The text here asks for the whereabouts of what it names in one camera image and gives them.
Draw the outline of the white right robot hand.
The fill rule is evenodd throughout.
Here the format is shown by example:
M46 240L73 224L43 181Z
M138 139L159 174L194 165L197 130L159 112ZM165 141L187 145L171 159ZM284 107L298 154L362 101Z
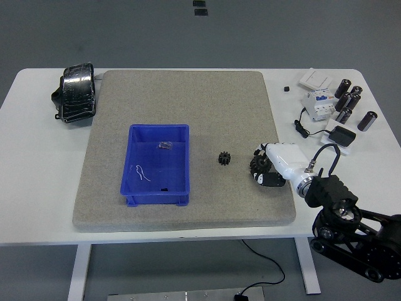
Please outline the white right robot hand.
M313 171L308 171L309 161L300 147L287 143L262 143L254 151L250 173L254 180L265 187L282 187L289 181L298 194L307 192Z

